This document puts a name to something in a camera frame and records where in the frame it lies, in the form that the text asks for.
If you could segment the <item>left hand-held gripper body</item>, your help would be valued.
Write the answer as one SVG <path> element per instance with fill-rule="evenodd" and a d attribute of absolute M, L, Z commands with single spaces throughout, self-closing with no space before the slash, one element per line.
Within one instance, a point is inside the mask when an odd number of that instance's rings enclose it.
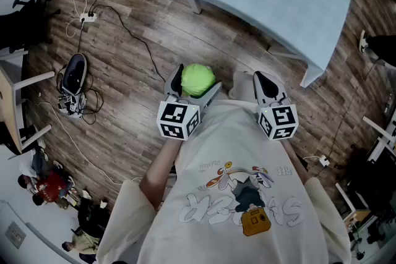
<path fill-rule="evenodd" d="M 201 123 L 203 110 L 200 98 L 179 97 L 167 93 L 161 101 L 157 114 L 157 126 L 161 136 L 178 140 L 187 140 Z"/>

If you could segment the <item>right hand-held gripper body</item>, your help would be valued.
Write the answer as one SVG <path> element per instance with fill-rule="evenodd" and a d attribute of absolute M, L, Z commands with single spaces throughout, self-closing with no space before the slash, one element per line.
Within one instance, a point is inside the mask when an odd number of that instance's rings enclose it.
<path fill-rule="evenodd" d="M 291 138 L 298 128 L 296 106 L 289 98 L 268 103 L 257 100 L 257 123 L 269 140 Z"/>

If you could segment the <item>green ball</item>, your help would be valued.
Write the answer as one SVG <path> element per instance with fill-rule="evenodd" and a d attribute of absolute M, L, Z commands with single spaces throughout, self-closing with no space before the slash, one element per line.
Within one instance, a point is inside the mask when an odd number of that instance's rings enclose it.
<path fill-rule="evenodd" d="M 215 75 L 208 66 L 190 64 L 182 71 L 181 86 L 187 96 L 201 96 L 214 83 Z"/>

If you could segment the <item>person's left forearm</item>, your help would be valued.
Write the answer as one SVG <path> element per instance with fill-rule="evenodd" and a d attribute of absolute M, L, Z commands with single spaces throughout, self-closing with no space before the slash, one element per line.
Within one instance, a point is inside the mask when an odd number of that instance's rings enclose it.
<path fill-rule="evenodd" d="M 159 208 L 162 202 L 168 175 L 182 143 L 182 140 L 168 138 L 139 184 L 140 190 L 155 210 Z"/>

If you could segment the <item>person's beige trousers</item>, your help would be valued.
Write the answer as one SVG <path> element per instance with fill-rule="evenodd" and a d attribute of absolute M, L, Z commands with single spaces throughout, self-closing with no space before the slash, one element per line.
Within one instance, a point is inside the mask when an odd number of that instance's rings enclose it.
<path fill-rule="evenodd" d="M 247 72 L 236 71 L 233 74 L 233 86 L 228 92 L 232 100 L 256 103 L 253 75 Z"/>

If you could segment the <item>person's cream printed shirt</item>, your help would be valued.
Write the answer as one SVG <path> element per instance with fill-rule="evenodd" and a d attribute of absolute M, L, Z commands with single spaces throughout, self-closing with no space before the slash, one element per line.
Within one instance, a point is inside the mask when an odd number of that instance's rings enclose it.
<path fill-rule="evenodd" d="M 125 181 L 97 264 L 351 264 L 350 239 L 316 177 L 303 184 L 252 103 L 214 101 L 183 141 L 157 210 Z"/>

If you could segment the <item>idle grey hand-held gripper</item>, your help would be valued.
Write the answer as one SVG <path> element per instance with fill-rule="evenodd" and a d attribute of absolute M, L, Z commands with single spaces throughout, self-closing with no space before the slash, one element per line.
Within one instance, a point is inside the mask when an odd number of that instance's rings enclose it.
<path fill-rule="evenodd" d="M 59 74 L 62 75 L 62 79 L 57 84 L 60 94 L 58 108 L 71 118 L 81 119 L 87 102 L 83 91 L 87 75 L 85 56 L 81 53 L 74 54 Z"/>

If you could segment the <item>black office chair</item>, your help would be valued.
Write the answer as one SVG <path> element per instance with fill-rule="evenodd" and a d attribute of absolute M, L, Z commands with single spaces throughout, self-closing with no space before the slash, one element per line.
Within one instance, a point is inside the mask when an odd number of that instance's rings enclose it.
<path fill-rule="evenodd" d="M 9 48 L 12 54 L 18 49 L 29 49 L 41 42 L 51 44 L 53 41 L 48 36 L 48 22 L 61 10 L 45 15 L 46 5 L 50 1 L 45 0 L 41 4 L 36 0 L 14 0 L 12 8 L 16 5 L 22 5 L 22 8 L 11 14 L 0 15 L 0 50 Z"/>

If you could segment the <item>wooden desk with white legs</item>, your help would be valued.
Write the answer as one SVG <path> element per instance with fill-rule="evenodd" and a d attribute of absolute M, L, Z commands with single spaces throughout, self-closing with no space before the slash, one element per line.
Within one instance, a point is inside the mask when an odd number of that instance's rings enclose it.
<path fill-rule="evenodd" d="M 51 130 L 51 125 L 35 132 L 30 137 L 23 137 L 22 103 L 19 90 L 50 79 L 55 76 L 53 71 L 45 72 L 34 77 L 22 79 L 22 66 L 27 51 L 0 54 L 0 143 L 9 145 L 10 151 L 21 154 L 33 142 Z"/>

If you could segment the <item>white desk frame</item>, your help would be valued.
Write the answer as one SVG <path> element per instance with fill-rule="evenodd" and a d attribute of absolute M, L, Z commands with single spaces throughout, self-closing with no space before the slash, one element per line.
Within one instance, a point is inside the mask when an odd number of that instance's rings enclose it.
<path fill-rule="evenodd" d="M 396 156 L 396 113 L 392 115 L 386 129 L 381 128 L 366 116 L 363 117 L 363 121 L 380 133 L 376 144 L 368 156 L 368 161 L 376 161 L 385 149 L 388 149 L 391 154 Z"/>

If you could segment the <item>grey wall socket plate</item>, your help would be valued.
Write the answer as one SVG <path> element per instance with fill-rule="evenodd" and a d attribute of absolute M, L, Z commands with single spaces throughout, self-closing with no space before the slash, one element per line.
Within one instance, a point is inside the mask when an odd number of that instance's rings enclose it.
<path fill-rule="evenodd" d="M 16 249 L 20 248 L 27 236 L 14 221 L 7 227 L 5 235 Z"/>

